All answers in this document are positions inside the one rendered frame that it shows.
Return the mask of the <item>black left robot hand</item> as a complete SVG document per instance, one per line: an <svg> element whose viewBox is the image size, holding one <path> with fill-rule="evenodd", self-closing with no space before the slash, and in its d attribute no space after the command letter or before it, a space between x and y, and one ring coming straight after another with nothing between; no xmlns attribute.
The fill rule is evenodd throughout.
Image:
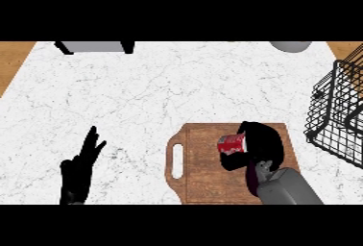
<svg viewBox="0 0 363 246"><path fill-rule="evenodd" d="M59 203L62 205L83 204L87 201L92 188L92 169L106 141L97 142L96 127L90 127L80 154L72 160L63 160L59 165L62 186Z"/></svg>

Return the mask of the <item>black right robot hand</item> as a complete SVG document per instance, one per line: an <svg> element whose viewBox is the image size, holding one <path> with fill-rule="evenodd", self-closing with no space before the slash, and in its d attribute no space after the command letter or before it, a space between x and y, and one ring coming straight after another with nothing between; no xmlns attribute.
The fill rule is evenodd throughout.
<svg viewBox="0 0 363 246"><path fill-rule="evenodd" d="M249 162L272 161L270 171L283 163L283 144L274 128L258 122L243 121L238 129L245 134L246 151L230 155L220 154L223 167L233 171L246 166Z"/></svg>

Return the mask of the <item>red can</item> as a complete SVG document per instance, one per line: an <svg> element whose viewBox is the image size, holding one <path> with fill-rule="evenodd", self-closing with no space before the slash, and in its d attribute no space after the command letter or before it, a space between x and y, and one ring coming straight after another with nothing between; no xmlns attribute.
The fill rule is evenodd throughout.
<svg viewBox="0 0 363 246"><path fill-rule="evenodd" d="M246 152L245 134L223 135L217 142L217 149L220 153L230 155L233 153Z"/></svg>

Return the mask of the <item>brown wooden cutting board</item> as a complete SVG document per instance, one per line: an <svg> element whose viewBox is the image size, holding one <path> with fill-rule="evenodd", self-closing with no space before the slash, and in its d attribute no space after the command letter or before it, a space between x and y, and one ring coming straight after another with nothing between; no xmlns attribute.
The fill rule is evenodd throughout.
<svg viewBox="0 0 363 246"><path fill-rule="evenodd" d="M165 147L165 181L183 205L260 205L245 184L245 168L227 171L220 162L217 141L233 135L238 123L186 123ZM183 175L171 176L173 146L183 146Z"/></svg>

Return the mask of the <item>grey round container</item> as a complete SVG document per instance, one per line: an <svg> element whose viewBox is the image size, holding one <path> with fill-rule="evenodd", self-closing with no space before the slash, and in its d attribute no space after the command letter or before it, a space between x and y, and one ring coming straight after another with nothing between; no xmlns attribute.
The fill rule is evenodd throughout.
<svg viewBox="0 0 363 246"><path fill-rule="evenodd" d="M282 52L300 53L310 47L310 41L272 41L272 46Z"/></svg>

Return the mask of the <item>grey appliance with black legs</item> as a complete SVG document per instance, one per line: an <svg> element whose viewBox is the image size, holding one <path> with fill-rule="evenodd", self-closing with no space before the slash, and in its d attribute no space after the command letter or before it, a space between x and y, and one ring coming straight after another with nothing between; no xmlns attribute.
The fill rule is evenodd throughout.
<svg viewBox="0 0 363 246"><path fill-rule="evenodd" d="M80 52L124 52L133 53L133 41L58 41L55 47L65 55Z"/></svg>

